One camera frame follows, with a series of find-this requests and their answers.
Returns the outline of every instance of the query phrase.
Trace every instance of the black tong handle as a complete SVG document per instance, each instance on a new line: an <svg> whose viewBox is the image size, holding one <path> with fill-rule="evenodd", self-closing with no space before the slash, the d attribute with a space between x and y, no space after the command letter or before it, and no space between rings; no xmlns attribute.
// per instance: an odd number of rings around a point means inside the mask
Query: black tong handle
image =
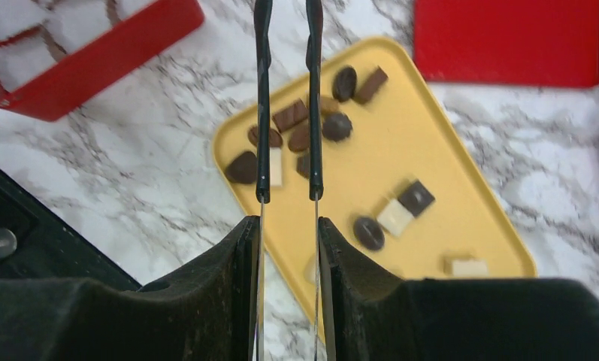
<svg viewBox="0 0 599 361"><path fill-rule="evenodd" d="M306 66L310 72L310 200L316 201L323 196L321 116L319 112L319 94L321 92L321 39L323 32L323 7L321 0L306 0L308 18L308 46Z"/></svg>
<svg viewBox="0 0 599 361"><path fill-rule="evenodd" d="M271 47L268 43L268 26L271 23L273 0L256 0L253 11L255 42L257 46L257 185L255 194L260 203L271 201L271 150L268 135L271 131L271 94L268 86L268 69L271 67Z"/></svg>

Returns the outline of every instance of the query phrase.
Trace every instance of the white chocolate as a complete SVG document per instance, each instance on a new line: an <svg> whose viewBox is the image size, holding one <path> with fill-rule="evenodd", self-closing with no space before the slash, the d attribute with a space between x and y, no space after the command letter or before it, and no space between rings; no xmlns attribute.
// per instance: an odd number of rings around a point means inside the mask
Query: white chocolate
<svg viewBox="0 0 599 361"><path fill-rule="evenodd" d="M310 260L308 260L308 264L306 264L306 268L304 268L304 277L306 281L316 284L315 282L315 256L312 255Z"/></svg>
<svg viewBox="0 0 599 361"><path fill-rule="evenodd" d="M395 237L401 236L414 216L398 200L391 200L377 217L377 222Z"/></svg>
<svg viewBox="0 0 599 361"><path fill-rule="evenodd" d="M271 187L282 186L281 148L271 148Z"/></svg>
<svg viewBox="0 0 599 361"><path fill-rule="evenodd" d="M485 277L489 275L487 262L482 259L453 259L449 273L454 277Z"/></svg>

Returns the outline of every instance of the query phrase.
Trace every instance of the milk chocolate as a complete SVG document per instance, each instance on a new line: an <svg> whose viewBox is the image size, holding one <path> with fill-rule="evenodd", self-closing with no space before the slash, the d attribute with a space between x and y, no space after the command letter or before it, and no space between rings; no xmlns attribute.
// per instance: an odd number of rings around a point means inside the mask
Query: milk chocolate
<svg viewBox="0 0 599 361"><path fill-rule="evenodd" d="M355 92L355 102L363 105L372 100L381 86L388 80L388 75L379 67L366 79L359 90Z"/></svg>
<svg viewBox="0 0 599 361"><path fill-rule="evenodd" d="M290 135L288 140L288 149L299 153L308 149L310 146L310 124L305 123L298 126Z"/></svg>
<svg viewBox="0 0 599 361"><path fill-rule="evenodd" d="M361 243L368 250L380 250L386 243L381 225L370 217L359 217L352 225L352 230Z"/></svg>
<svg viewBox="0 0 599 361"><path fill-rule="evenodd" d="M417 180L398 197L398 201L414 217L418 217L434 202L434 196Z"/></svg>
<svg viewBox="0 0 599 361"><path fill-rule="evenodd" d="M251 126L250 129L248 129L248 140L250 141L250 143L252 145L257 147L258 138L259 138L259 127ZM283 138L281 138L281 134L279 134L279 132L277 130L271 129L268 132L268 146L271 148L279 148L282 145L283 145Z"/></svg>
<svg viewBox="0 0 599 361"><path fill-rule="evenodd" d="M308 108L301 99L273 114L273 122L280 133L291 129L307 118Z"/></svg>
<svg viewBox="0 0 599 361"><path fill-rule="evenodd" d="M310 153L297 158L297 173L306 179L310 178Z"/></svg>
<svg viewBox="0 0 599 361"><path fill-rule="evenodd" d="M339 102L347 102L355 95L357 87L357 71L352 66L345 66L332 82L332 96Z"/></svg>
<svg viewBox="0 0 599 361"><path fill-rule="evenodd" d="M257 181L257 156L250 150L243 152L226 167L224 175L232 183L255 183Z"/></svg>
<svg viewBox="0 0 599 361"><path fill-rule="evenodd" d="M352 122L347 115L335 113L325 118L321 133L329 141L342 141L350 136Z"/></svg>
<svg viewBox="0 0 599 361"><path fill-rule="evenodd" d="M329 96L319 96L319 112L323 115L330 115L339 111L339 102Z"/></svg>

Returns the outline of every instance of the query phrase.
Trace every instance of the marble countertop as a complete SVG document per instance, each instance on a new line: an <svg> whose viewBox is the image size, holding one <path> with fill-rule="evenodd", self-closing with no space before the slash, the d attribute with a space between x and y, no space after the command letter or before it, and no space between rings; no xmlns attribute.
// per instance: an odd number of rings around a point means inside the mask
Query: marble countertop
<svg viewBox="0 0 599 361"><path fill-rule="evenodd" d="M219 124L256 100L253 0L201 0L207 21L58 123L0 111L0 168L141 283L244 215L215 169ZM412 0L326 0L326 58L370 35L409 51ZM271 89L304 73L304 2L275 2ZM536 261L599 297L599 86L431 88ZM310 322L269 258L268 359L309 359Z"/></svg>

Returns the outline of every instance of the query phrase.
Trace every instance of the candy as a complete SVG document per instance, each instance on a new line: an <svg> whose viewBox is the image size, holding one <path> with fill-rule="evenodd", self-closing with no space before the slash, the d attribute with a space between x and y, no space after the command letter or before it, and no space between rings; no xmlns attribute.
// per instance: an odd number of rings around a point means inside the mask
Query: candy
<svg viewBox="0 0 599 361"><path fill-rule="evenodd" d="M255 183L257 181L257 156L249 150L243 152L226 167L224 175L232 183Z"/></svg>
<svg viewBox="0 0 599 361"><path fill-rule="evenodd" d="M388 80L388 75L379 67L366 79L361 88L356 91L355 101L363 105L374 97L381 86Z"/></svg>
<svg viewBox="0 0 599 361"><path fill-rule="evenodd" d="M302 177L310 178L310 154L306 153L297 158L297 173Z"/></svg>
<svg viewBox="0 0 599 361"><path fill-rule="evenodd" d="M292 152L299 153L308 149L310 146L310 125L308 123L301 124L290 135L288 140L288 149Z"/></svg>
<svg viewBox="0 0 599 361"><path fill-rule="evenodd" d="M288 107L273 114L273 123L280 133L298 125L308 118L308 108L304 102L299 99Z"/></svg>
<svg viewBox="0 0 599 361"><path fill-rule="evenodd" d="M416 180L398 197L405 209L414 217L418 217L427 207L434 202L434 196L423 184Z"/></svg>
<svg viewBox="0 0 599 361"><path fill-rule="evenodd" d="M315 284L315 255L312 255L304 268L304 277L306 281Z"/></svg>
<svg viewBox="0 0 599 361"><path fill-rule="evenodd" d="M413 219L414 216L398 200L392 199L377 217L377 222L398 238Z"/></svg>
<svg viewBox="0 0 599 361"><path fill-rule="evenodd" d="M323 122L322 134L329 141L342 141L350 136L352 122L343 113L332 114Z"/></svg>
<svg viewBox="0 0 599 361"><path fill-rule="evenodd" d="M282 164L281 164L281 148L271 148L271 187L282 186Z"/></svg>
<svg viewBox="0 0 599 361"><path fill-rule="evenodd" d="M446 259L445 272L454 277L484 277L489 275L487 262L474 258Z"/></svg>
<svg viewBox="0 0 599 361"><path fill-rule="evenodd" d="M319 112L324 115L337 113L339 111L339 102L328 96L319 96Z"/></svg>
<svg viewBox="0 0 599 361"><path fill-rule="evenodd" d="M252 145L257 147L258 139L259 139L259 127L251 126L250 129L248 129L248 141L250 141L250 143ZM283 144L283 138L281 138L281 134L279 134L279 132L277 130L271 129L268 132L268 146L270 146L271 148L278 148L278 147L281 147L282 144Z"/></svg>
<svg viewBox="0 0 599 361"><path fill-rule="evenodd" d="M346 102L355 95L357 72L352 66L343 67L332 82L332 96L339 102Z"/></svg>
<svg viewBox="0 0 599 361"><path fill-rule="evenodd" d="M386 243L381 226L370 217L357 218L352 230L359 243L368 250L380 250Z"/></svg>

